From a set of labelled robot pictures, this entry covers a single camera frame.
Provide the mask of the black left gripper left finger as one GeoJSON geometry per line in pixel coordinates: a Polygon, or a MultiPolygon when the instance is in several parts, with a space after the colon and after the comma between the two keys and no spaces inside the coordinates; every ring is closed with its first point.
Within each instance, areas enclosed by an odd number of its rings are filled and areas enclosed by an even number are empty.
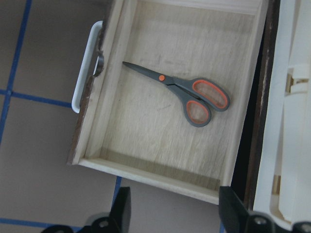
{"type": "Polygon", "coordinates": [[[113,203],[109,216],[94,220],[85,225],[80,233],[127,233],[131,219],[131,190],[121,187],[113,203]]]}

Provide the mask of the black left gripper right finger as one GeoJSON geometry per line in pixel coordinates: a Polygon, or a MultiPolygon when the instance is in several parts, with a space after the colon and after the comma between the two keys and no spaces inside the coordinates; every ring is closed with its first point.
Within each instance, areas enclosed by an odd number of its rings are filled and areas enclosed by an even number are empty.
{"type": "Polygon", "coordinates": [[[228,233],[309,233],[311,223],[295,223],[290,230],[280,227],[265,213],[247,210],[230,186],[219,188],[219,216],[228,233]]]}

